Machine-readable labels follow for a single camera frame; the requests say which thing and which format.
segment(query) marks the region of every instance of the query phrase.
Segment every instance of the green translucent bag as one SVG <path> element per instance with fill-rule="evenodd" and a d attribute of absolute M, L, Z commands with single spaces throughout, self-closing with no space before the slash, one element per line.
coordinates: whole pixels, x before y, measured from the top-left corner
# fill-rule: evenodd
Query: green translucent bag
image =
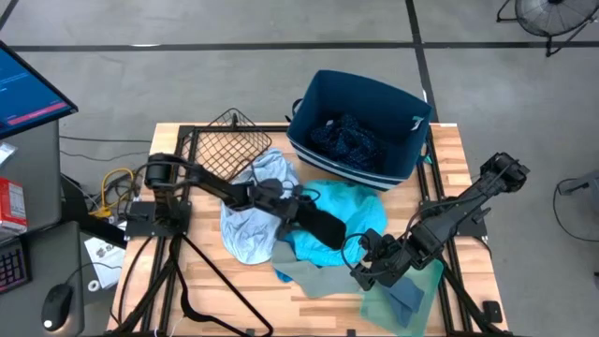
<path fill-rule="evenodd" d="M 434 300 L 437 294 L 437 286 L 439 285 L 441 274 L 443 274 L 443 264 L 435 259 L 422 271 L 417 271 L 410 267 L 403 276 L 411 279 L 417 287 L 424 291 L 420 310 L 412 314 L 410 323 L 406 328 L 397 322 L 391 305 L 378 283 L 375 283 L 373 288 L 366 292 L 359 313 L 364 319 L 398 336 L 422 337 L 427 328 L 432 300 Z"/>

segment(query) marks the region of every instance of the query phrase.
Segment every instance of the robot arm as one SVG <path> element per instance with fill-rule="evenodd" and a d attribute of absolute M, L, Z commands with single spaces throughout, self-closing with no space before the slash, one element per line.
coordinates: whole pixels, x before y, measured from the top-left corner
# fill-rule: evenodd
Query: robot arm
<path fill-rule="evenodd" d="M 185 179 L 171 183 L 170 178 L 176 166 L 186 169 Z M 290 188 L 291 196 L 282 198 L 285 188 L 277 179 L 232 184 L 210 173 L 201 165 L 187 162 L 172 154 L 150 156 L 145 185 L 154 192 L 153 220 L 164 227 L 173 228 L 188 223 L 189 212 L 182 212 L 180 201 L 174 197 L 174 192 L 186 186 L 194 186 L 220 198 L 233 211 L 257 208 L 281 218 L 283 226 L 280 226 L 277 232 L 279 238 L 289 230 L 301 228 L 311 232 L 332 249 L 340 249 L 343 243 L 343 221 L 328 212 L 318 210 L 311 198 L 301 194 L 301 185 Z M 292 226 L 296 222 L 300 227 Z"/>
<path fill-rule="evenodd" d="M 369 229 L 360 245 L 367 251 L 364 260 L 372 264 L 370 268 L 358 264 L 352 276 L 369 290 L 374 281 L 393 286 L 410 267 L 422 270 L 441 254 L 463 221 L 482 220 L 490 209 L 480 207 L 491 197 L 518 191 L 528 173 L 509 154 L 495 154 L 480 168 L 480 178 L 472 186 L 456 198 L 421 209 L 421 220 L 399 239 L 389 234 L 381 237 Z"/>

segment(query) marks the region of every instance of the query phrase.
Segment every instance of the white label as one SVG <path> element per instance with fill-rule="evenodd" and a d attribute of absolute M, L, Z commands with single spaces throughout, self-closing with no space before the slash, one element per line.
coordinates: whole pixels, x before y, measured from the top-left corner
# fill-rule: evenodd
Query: white label
<path fill-rule="evenodd" d="M 418 127 L 420 126 L 420 122 L 422 122 L 423 119 L 424 118 L 417 117 L 417 116 L 412 117 L 412 120 L 416 121 L 416 122 L 414 123 L 414 126 L 412 127 L 412 129 L 410 131 L 418 130 Z"/>
<path fill-rule="evenodd" d="M 10 215 L 25 219 L 25 200 L 22 196 L 22 187 L 9 183 L 8 195 L 10 196 Z"/>

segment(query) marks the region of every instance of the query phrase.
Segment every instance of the wooden table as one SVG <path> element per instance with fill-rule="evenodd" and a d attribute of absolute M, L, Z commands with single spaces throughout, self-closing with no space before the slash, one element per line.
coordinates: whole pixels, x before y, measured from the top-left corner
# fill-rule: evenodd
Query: wooden table
<path fill-rule="evenodd" d="M 156 126 L 151 149 L 152 154 L 174 152 L 179 125 L 158 124 Z M 461 146 L 460 133 L 456 125 L 432 125 L 431 128 L 446 194 L 456 196 L 471 184 L 470 172 Z M 284 133 L 269 133 L 269 136 L 272 138 L 272 147 L 282 150 L 285 158 L 295 165 L 301 182 L 305 183 L 313 179 L 341 179 L 319 168 L 300 162 Z M 434 185 L 431 170 L 428 166 L 427 180 L 433 197 L 435 196 Z M 150 191 L 145 190 L 142 192 L 144 200 L 152 199 L 152 197 Z M 416 171 L 408 181 L 381 194 L 381 198 L 384 201 L 388 217 L 386 232 L 394 236 L 402 234 L 407 220 L 416 211 L 417 204 L 421 200 Z M 275 276 L 269 262 L 255 266 L 241 264 L 222 244 L 219 226 L 220 200 L 198 188 L 192 188 L 190 200 L 193 203 L 193 215 L 188 233 L 189 238 L 216 264 L 243 296 L 270 321 L 274 326 L 275 336 L 344 336 L 347 330 L 355 330 L 357 335 L 389 335 L 386 330 L 360 317 L 361 296 L 358 294 L 337 294 L 318 300 L 309 300 L 295 283 L 285 284 L 281 282 Z M 126 271 L 128 271 L 133 256 L 144 240 L 145 238 L 134 239 L 127 245 L 123 272 L 113 303 L 114 313 L 118 312 L 118 299 L 120 298 Z M 457 238 L 456 245 L 464 285 L 475 303 L 479 306 L 483 300 L 496 300 L 501 303 L 489 252 L 486 248 L 480 242 L 471 238 Z M 143 251 L 132 273 L 124 297 L 124 315 L 135 307 L 148 286 L 155 246 L 156 239 L 153 239 Z M 266 331 L 210 267 L 185 243 L 181 250 L 179 262 L 185 280 L 189 285 L 191 304 L 198 312 L 215 315 L 240 330 L 255 329 L 256 335 Z M 449 297 L 454 325 L 456 330 L 461 330 L 457 300 L 453 290 L 449 286 L 448 288 L 450 289 Z M 163 294 L 164 287 L 154 303 L 153 320 L 150 325 L 152 328 L 158 325 Z M 176 282 L 174 294 L 175 299 L 172 302 L 168 333 L 170 333 L 174 323 L 183 316 L 180 306 L 181 287 L 179 281 Z M 115 327 L 116 323 L 111 320 L 109 329 Z M 498 327 L 507 329 L 505 323 L 499 324 Z M 176 329 L 176 335 L 219 334 L 230 335 L 231 333 L 213 323 L 196 323 L 189 319 L 184 319 Z M 431 308 L 426 334 L 432 336 L 445 335 L 438 296 Z"/>

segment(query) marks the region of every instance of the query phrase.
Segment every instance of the white cloth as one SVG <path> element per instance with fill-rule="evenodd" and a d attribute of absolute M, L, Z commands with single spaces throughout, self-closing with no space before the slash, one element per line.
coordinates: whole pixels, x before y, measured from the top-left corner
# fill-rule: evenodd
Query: white cloth
<path fill-rule="evenodd" d="M 298 176 L 278 149 L 269 149 L 254 161 L 254 171 L 259 182 L 276 178 L 284 187 L 298 184 Z M 252 169 L 247 167 L 231 183 L 243 183 L 253 180 Z M 289 197 L 291 191 L 285 191 L 283 197 Z M 272 256 L 275 231 L 281 219 L 255 208 L 242 212 L 233 212 L 221 207 L 221 235 L 223 245 L 231 255 L 241 263 L 258 264 L 268 261 Z"/>

